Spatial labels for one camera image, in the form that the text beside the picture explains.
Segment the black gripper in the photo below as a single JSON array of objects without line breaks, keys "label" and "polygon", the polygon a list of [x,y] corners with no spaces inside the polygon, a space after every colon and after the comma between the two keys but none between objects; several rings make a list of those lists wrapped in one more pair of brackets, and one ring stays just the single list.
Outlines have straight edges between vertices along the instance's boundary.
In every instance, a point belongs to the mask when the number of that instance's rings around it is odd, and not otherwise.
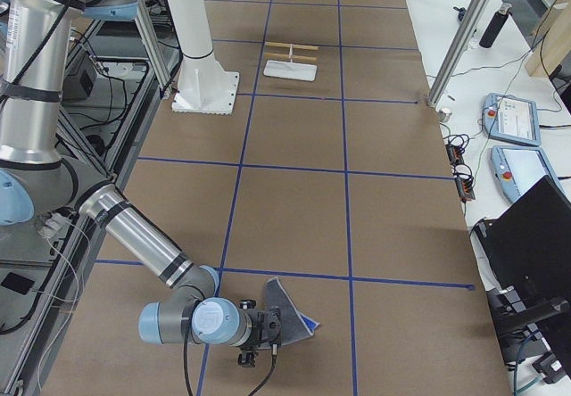
[{"label": "black gripper", "polygon": [[266,310],[247,309],[246,314],[251,320],[250,335],[245,347],[279,347],[282,343],[281,311],[279,307]]}]

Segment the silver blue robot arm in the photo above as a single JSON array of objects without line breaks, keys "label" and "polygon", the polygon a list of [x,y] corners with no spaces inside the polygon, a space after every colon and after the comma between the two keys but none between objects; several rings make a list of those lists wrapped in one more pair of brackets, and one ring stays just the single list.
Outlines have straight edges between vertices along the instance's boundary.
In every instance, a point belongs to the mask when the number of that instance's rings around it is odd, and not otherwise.
[{"label": "silver blue robot arm", "polygon": [[173,289],[169,300],[142,310],[138,329],[146,342],[276,349],[278,307],[218,297],[213,268],[194,264],[107,177],[56,150],[71,23],[79,16],[131,20],[137,8],[137,0],[10,0],[1,79],[1,222],[10,226],[65,206],[93,219]]}]

